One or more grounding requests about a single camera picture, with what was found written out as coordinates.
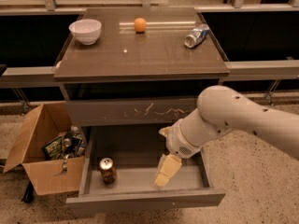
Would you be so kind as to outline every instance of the open drawer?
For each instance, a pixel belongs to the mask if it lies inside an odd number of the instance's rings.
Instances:
[[[74,214],[217,206],[225,192],[210,187],[203,154],[183,160],[182,168],[163,189],[153,187],[159,159],[167,153],[165,140],[158,134],[165,126],[92,127],[78,197],[66,200]],[[105,157],[113,160],[118,176],[109,185],[98,169]]]

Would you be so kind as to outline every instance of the cabinet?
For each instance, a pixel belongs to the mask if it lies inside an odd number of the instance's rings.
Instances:
[[[133,22],[147,21],[138,34]],[[201,23],[192,8],[118,7],[87,9],[83,19],[102,22],[99,40],[83,46],[73,39],[55,80],[69,115],[88,142],[78,198],[66,202],[77,215],[218,205],[204,153],[184,161],[165,189],[152,186],[167,152],[160,128],[186,117],[197,95],[228,75],[209,35],[195,49],[184,36]],[[111,157],[118,179],[104,185],[97,165]]]

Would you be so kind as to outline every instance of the cardboard box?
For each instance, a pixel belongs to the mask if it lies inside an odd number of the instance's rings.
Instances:
[[[24,118],[4,173],[21,164],[38,195],[79,190],[84,157],[46,161],[42,147],[72,126],[63,102],[40,105]]]

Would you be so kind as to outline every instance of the brown tabletop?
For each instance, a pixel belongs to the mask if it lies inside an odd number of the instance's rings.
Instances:
[[[143,34],[134,30],[138,17],[147,21]],[[90,46],[71,40],[56,70],[57,81],[176,80],[228,75],[210,35],[194,49],[184,46],[184,37],[201,23],[193,8],[90,8],[82,19],[102,22],[101,36]]]

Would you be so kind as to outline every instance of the floor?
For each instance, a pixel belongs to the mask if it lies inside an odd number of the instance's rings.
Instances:
[[[247,94],[267,105],[261,94]],[[299,95],[278,93],[275,109],[299,115]],[[19,104],[0,104],[0,159],[7,157],[23,117]],[[98,214],[77,218],[65,205],[76,192],[21,201],[28,177],[17,167],[0,175],[0,223],[298,223],[299,161],[255,136],[233,131],[205,144],[208,174],[226,195],[218,207]]]

